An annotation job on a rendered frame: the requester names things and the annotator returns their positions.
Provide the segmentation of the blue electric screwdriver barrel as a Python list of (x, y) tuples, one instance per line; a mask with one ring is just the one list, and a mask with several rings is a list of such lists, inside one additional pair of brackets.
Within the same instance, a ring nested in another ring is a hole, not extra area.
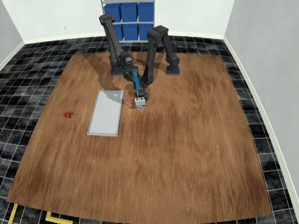
[(137, 68), (132, 69), (132, 79), (133, 79), (133, 85), (134, 85), (134, 90), (137, 92), (137, 97), (138, 97), (138, 92), (140, 90), (140, 80), (139, 80), (139, 72)]

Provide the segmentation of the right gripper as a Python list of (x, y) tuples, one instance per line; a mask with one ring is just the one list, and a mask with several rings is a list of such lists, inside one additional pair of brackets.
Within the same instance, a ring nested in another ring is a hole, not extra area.
[(135, 67), (138, 69), (138, 66), (134, 66), (129, 69), (123, 70), (123, 76), (124, 76), (124, 78), (126, 78), (127, 81), (134, 82), (132, 79), (132, 69)]

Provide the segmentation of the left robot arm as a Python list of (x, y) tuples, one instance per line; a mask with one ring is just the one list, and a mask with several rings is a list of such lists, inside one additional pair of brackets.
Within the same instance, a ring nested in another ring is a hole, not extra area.
[[(143, 77), (140, 77), (140, 90), (139, 92), (145, 92), (145, 83), (149, 86), (153, 82), (153, 69), (155, 62), (155, 55), (157, 51), (157, 46), (162, 42), (163, 47), (166, 52), (165, 60), (169, 63), (167, 66), (167, 73), (180, 73), (179, 64), (180, 60), (175, 56), (169, 36), (169, 29), (159, 25), (147, 31), (147, 39), (148, 39), (148, 52), (147, 52), (147, 60), (145, 65), (145, 70)], [(156, 44), (157, 43), (157, 44)], [(142, 86), (143, 85), (143, 86)]]

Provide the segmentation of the dark grey cylinder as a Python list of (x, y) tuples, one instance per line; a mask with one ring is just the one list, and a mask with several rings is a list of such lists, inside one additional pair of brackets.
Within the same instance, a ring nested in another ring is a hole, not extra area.
[(138, 110), (142, 110), (142, 109), (144, 109), (144, 105), (136, 106), (136, 108), (137, 108)]

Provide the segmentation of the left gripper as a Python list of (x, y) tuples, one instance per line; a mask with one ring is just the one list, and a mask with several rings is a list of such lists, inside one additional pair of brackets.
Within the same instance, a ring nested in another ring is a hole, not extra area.
[(147, 92), (138, 92), (138, 97), (137, 97), (137, 92), (134, 92), (134, 98), (140, 98), (140, 97), (144, 97), (145, 102), (147, 101), (146, 97), (147, 97)]

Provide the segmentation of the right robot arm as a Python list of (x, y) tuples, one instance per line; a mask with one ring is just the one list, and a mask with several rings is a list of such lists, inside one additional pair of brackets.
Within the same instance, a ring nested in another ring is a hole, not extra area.
[[(134, 67), (132, 63), (132, 58), (130, 54), (123, 51), (120, 42), (118, 40), (117, 34), (114, 30), (113, 22), (115, 22), (113, 14), (104, 14), (99, 17), (101, 25), (103, 25), (108, 45), (110, 48), (110, 64), (111, 74), (123, 74), (124, 69), (129, 69)], [(116, 57), (115, 57), (116, 56)], [(116, 59), (117, 58), (117, 59)], [(122, 61), (121, 61), (122, 60)], [(122, 68), (123, 67), (123, 68)]]

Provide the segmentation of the white rimmed tray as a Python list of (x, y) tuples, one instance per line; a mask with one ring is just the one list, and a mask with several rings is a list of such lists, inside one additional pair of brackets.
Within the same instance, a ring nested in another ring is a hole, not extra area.
[(87, 135), (117, 137), (123, 90), (99, 90)]

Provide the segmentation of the grey l-shaped bracket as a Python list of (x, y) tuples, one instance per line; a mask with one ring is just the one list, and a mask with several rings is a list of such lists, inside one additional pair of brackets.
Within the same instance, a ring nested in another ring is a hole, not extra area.
[[(142, 98), (142, 99), (141, 99), (141, 98)], [(137, 99), (138, 99), (138, 100), (137, 100)], [(135, 105), (136, 105), (136, 106), (145, 105), (144, 97), (136, 98), (136, 99), (135, 99)]]

